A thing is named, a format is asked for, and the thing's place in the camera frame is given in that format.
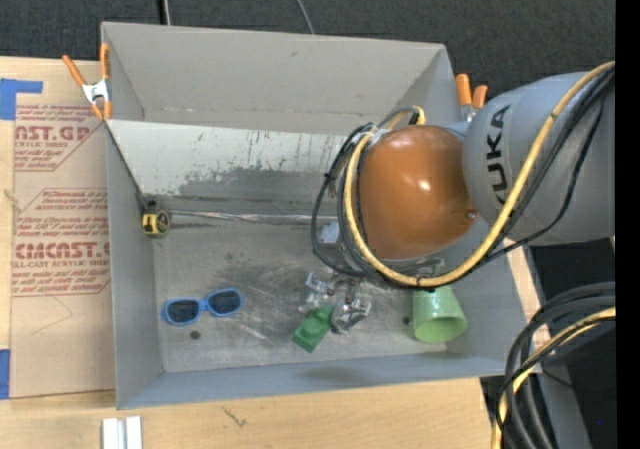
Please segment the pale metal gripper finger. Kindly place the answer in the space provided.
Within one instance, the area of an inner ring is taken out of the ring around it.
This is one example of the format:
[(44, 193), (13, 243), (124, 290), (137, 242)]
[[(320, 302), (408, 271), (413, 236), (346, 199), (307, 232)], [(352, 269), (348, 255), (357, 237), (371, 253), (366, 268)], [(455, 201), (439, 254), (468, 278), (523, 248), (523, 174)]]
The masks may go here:
[(355, 325), (365, 320), (370, 313), (371, 305), (363, 303), (358, 297), (346, 295), (335, 305), (330, 318), (330, 329), (335, 334), (344, 335)]
[(305, 293), (303, 302), (299, 305), (300, 313), (311, 313), (324, 306), (329, 301), (329, 286), (315, 273), (310, 272), (305, 281)]

